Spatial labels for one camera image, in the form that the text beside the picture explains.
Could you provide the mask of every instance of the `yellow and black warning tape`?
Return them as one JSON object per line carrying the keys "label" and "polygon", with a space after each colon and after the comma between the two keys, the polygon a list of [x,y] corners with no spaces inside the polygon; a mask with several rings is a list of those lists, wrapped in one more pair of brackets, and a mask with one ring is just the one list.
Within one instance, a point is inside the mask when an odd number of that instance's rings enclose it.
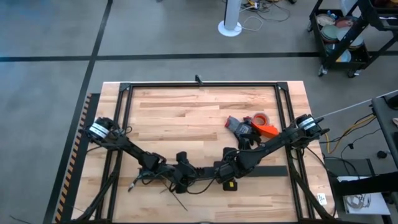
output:
{"label": "yellow and black warning tape", "polygon": [[[84,123],[85,123],[86,116],[87,116],[88,105],[90,104],[90,99],[91,99],[91,94],[89,94],[86,97],[86,101],[83,106],[83,111],[81,112],[81,115],[80,115],[80,120],[79,120],[80,128],[84,127]],[[62,187],[60,198],[58,201],[57,211],[55,212],[55,222],[56,223],[61,222],[62,212],[63,212],[63,208],[65,205],[65,200],[66,200],[66,197],[68,194],[69,184],[72,179],[73,168],[75,166],[77,152],[79,150],[80,139],[81,139],[81,133],[76,132],[75,143],[72,148],[72,153],[70,154],[68,169],[66,171],[65,179],[63,180],[63,187]]]}

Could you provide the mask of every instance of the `red object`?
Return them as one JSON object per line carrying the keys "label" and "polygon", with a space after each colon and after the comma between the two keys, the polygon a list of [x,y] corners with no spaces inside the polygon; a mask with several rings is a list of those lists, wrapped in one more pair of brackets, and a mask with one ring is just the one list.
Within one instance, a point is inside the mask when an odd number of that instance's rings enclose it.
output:
{"label": "red object", "polygon": [[258,130],[262,136],[270,139],[279,134],[278,129],[273,125],[268,125],[268,118],[264,113],[254,115],[251,125]]}
{"label": "red object", "polygon": [[229,126],[229,119],[226,119],[226,123],[225,123],[225,125],[224,125],[224,127],[228,127]]}

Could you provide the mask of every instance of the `caster wheel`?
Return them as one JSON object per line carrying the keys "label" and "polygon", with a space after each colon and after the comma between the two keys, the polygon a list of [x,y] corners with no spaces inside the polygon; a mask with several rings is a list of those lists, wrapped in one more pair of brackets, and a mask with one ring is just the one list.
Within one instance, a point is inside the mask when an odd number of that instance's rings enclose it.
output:
{"label": "caster wheel", "polygon": [[323,68],[323,65],[321,65],[321,67],[319,68],[319,71],[318,71],[318,76],[322,77],[323,75],[326,75],[327,73],[328,73],[328,70]]}
{"label": "caster wheel", "polygon": [[386,152],[383,152],[383,151],[378,151],[378,152],[377,152],[377,158],[379,158],[379,159],[385,159],[385,158],[387,158],[387,153],[386,153]]}
{"label": "caster wheel", "polygon": [[308,23],[308,26],[307,26],[307,32],[311,32],[312,31],[312,23],[311,23],[311,21]]}
{"label": "caster wheel", "polygon": [[355,78],[359,75],[360,70],[349,70],[347,73],[348,78]]}

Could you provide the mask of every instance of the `cart wheel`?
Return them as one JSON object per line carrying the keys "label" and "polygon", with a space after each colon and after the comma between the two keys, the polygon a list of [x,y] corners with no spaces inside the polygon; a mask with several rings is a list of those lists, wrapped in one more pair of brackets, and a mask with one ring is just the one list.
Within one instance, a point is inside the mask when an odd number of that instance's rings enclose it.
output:
{"label": "cart wheel", "polygon": [[359,75],[360,70],[348,70],[347,76],[348,78],[355,78]]}
{"label": "cart wheel", "polygon": [[323,65],[321,65],[321,67],[319,68],[319,71],[318,71],[318,76],[322,77],[323,75],[326,75],[327,73],[328,73],[328,70],[323,68]]}
{"label": "cart wheel", "polygon": [[311,23],[311,21],[308,23],[308,26],[307,26],[307,32],[311,32],[312,31],[312,23]]}

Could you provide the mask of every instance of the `white pedestal base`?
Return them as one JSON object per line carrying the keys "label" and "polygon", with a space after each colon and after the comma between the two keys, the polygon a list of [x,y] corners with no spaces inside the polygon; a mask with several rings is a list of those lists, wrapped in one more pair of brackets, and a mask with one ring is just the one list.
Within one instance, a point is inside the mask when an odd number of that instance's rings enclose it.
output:
{"label": "white pedestal base", "polygon": [[238,24],[236,24],[236,27],[234,30],[228,30],[228,29],[225,29],[225,27],[224,27],[224,21],[221,21],[218,24],[218,32],[220,32],[220,34],[223,34],[226,37],[235,37],[242,32],[242,26],[240,23],[238,23]]}

